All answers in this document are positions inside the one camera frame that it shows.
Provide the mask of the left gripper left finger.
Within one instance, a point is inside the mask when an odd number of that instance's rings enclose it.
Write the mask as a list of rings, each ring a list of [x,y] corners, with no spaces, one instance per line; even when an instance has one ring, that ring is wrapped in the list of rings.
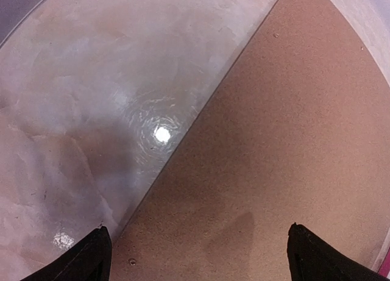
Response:
[[[22,281],[108,280],[112,241],[105,226],[92,230],[71,249]]]

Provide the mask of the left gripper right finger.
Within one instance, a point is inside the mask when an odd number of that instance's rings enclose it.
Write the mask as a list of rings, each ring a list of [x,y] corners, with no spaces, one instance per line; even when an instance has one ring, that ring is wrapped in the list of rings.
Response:
[[[289,228],[287,255],[292,281],[387,279],[341,254],[301,224]]]

